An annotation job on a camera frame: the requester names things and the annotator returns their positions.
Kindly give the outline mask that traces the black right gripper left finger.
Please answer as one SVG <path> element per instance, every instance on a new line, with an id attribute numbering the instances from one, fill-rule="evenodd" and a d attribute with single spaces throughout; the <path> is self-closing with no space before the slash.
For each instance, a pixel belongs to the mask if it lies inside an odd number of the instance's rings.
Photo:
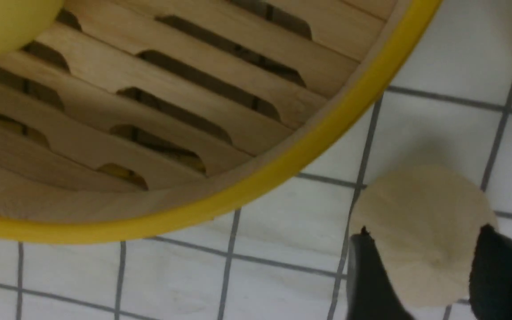
<path id="1" fill-rule="evenodd" d="M 384 268 L 375 240 L 366 227 L 349 237 L 348 320 L 413 320 Z"/>

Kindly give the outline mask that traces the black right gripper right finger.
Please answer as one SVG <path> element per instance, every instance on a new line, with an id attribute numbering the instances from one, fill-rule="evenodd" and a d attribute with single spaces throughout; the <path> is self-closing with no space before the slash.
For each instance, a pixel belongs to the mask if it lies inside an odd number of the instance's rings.
<path id="1" fill-rule="evenodd" d="M 512 320 L 512 239 L 489 224 L 478 235 L 469 304 L 478 320 Z"/>

